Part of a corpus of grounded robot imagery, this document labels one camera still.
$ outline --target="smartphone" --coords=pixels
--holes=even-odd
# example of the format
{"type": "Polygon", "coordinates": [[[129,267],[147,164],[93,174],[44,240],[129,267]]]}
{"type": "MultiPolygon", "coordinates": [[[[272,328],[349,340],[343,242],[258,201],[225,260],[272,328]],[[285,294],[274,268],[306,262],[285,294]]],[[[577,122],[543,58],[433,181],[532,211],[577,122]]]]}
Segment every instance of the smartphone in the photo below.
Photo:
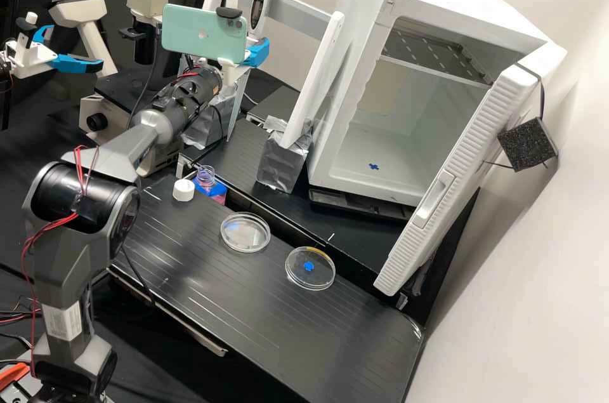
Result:
{"type": "Polygon", "coordinates": [[[168,51],[241,63],[245,58],[247,20],[220,17],[215,11],[167,4],[161,45],[168,51]]]}

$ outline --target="microscope focus knob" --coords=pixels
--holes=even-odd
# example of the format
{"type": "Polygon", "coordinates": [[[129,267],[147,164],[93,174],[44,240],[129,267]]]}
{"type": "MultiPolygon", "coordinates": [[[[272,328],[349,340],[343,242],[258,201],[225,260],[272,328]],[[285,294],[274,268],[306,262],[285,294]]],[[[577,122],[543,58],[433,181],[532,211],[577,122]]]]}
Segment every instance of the microscope focus knob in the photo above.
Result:
{"type": "Polygon", "coordinates": [[[108,119],[103,113],[91,114],[87,117],[87,126],[91,131],[100,131],[108,127],[108,119]]]}

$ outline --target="robotic arm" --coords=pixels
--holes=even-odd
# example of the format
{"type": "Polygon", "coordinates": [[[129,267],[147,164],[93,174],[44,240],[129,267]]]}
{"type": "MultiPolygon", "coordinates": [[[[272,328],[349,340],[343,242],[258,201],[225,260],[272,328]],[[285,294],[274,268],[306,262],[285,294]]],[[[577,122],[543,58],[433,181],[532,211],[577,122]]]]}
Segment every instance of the robotic arm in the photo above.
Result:
{"type": "Polygon", "coordinates": [[[93,331],[87,288],[116,257],[133,226],[140,207],[135,171],[140,161],[154,145],[187,129],[221,88],[218,70],[201,67],[162,89],[135,115],[130,129],[99,147],[97,158],[96,149],[82,150],[82,168],[93,166],[85,195],[71,152],[34,179],[22,207],[29,235],[49,221],[78,214],[36,241],[34,276],[46,330],[33,356],[43,383],[38,401],[102,401],[117,356],[93,331]]]}

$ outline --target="empty petri dish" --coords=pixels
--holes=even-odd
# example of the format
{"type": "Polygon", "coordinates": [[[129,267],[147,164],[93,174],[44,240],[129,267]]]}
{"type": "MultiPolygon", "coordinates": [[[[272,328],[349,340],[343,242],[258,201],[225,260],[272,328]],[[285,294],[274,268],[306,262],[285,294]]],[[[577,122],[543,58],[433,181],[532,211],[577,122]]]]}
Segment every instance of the empty petri dish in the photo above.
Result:
{"type": "Polygon", "coordinates": [[[271,241],[266,221],[250,213],[235,213],[224,219],[220,234],[229,248],[243,253],[261,251],[271,241]]]}
{"type": "Polygon", "coordinates": [[[301,246],[285,259],[285,272],[293,283],[307,290],[324,290],[332,285],[336,268],[328,255],[317,248],[301,246]]]}

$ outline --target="sticker label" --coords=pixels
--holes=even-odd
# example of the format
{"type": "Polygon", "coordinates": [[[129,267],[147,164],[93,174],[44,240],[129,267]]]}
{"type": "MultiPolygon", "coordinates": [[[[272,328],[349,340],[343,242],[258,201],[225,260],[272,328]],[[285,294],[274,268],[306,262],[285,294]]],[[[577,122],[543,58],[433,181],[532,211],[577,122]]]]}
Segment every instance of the sticker label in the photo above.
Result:
{"type": "Polygon", "coordinates": [[[78,301],[65,310],[43,305],[43,317],[46,334],[60,340],[72,341],[82,332],[81,308],[78,301]]]}

